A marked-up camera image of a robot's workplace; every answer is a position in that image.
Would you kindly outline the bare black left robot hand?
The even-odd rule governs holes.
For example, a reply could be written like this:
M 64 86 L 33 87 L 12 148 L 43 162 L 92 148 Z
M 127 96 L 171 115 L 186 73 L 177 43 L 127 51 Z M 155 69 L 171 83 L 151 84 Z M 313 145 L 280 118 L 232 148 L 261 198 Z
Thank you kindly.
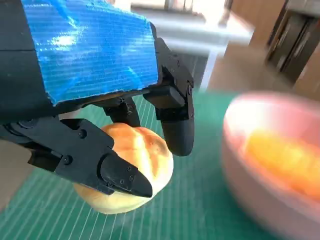
M 86 119 L 60 119 L 88 105 L 138 127 L 133 96 L 161 122 L 169 150 L 191 153 L 194 80 L 145 17 L 103 0 L 0 3 L 0 138 L 28 149 L 28 163 L 107 195 L 151 197 L 140 168 Z

